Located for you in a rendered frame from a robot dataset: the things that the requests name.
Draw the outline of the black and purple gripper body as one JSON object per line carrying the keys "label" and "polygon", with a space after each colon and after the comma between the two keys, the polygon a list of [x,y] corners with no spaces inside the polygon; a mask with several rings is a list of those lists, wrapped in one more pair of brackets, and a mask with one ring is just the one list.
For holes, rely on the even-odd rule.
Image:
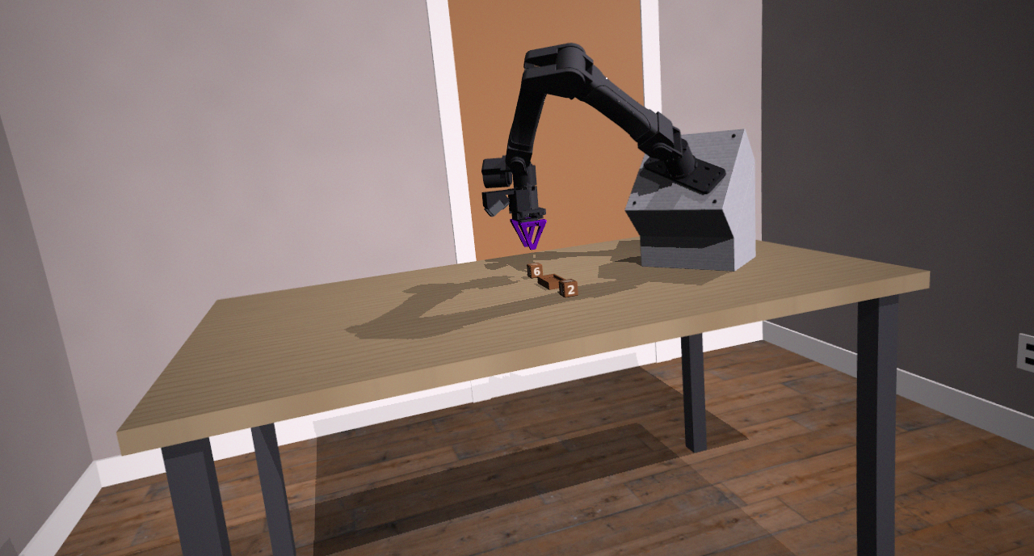
{"label": "black and purple gripper body", "polygon": [[[527,211],[514,211],[509,209],[509,213],[512,213],[512,220],[517,222],[529,222],[542,220],[546,216],[546,208],[538,207],[538,187],[527,187],[531,192],[531,210]],[[527,218],[531,217],[531,218]]]}

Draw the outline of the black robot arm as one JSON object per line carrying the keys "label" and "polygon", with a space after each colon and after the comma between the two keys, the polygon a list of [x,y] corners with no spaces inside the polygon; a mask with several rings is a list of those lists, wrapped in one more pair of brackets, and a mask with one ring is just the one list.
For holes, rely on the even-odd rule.
{"label": "black robot arm", "polygon": [[590,104],[620,126],[634,138],[637,148],[649,155],[644,162],[645,169],[700,194],[710,194],[726,176],[726,169],[696,158],[682,138],[682,132],[667,117],[637,103],[592,63],[584,48],[575,43],[527,52],[506,155],[484,159],[481,164],[486,188],[510,187],[513,175],[514,187],[522,189],[482,192],[481,202],[489,217],[496,216],[507,205],[514,211],[531,210],[531,192],[527,187],[538,185],[536,165],[531,163],[533,140],[547,95],[571,100],[577,97],[580,102]]}

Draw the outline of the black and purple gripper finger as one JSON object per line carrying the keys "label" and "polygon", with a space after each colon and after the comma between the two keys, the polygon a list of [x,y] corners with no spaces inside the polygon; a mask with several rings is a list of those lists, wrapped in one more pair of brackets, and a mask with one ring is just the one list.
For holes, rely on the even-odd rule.
{"label": "black and purple gripper finger", "polygon": [[[536,247],[538,246],[538,242],[540,240],[540,235],[542,234],[543,229],[545,228],[546,222],[547,222],[546,220],[538,220],[538,221],[529,221],[529,222],[518,222],[519,228],[521,229],[521,231],[522,231],[525,240],[527,240],[527,244],[529,246],[529,249],[535,250]],[[533,240],[533,242],[531,242],[531,237],[529,237],[529,235],[528,235],[527,227],[538,227],[538,231],[536,231],[535,240]]]}
{"label": "black and purple gripper finger", "polygon": [[[513,227],[514,227],[515,231],[516,231],[516,233],[518,234],[518,236],[519,236],[519,238],[520,238],[520,240],[521,240],[521,242],[522,242],[523,246],[524,246],[524,247],[528,247],[528,244],[527,244],[527,242],[525,242],[525,239],[524,239],[524,236],[522,236],[522,231],[521,231],[521,229],[519,228],[519,224],[518,224],[518,222],[517,222],[517,221],[514,221],[514,220],[510,220],[510,222],[512,222],[512,225],[513,225]],[[529,227],[529,231],[528,231],[528,235],[529,235],[529,237],[531,237],[531,241],[533,241],[533,230],[534,230],[534,229],[535,229],[535,227]]]}

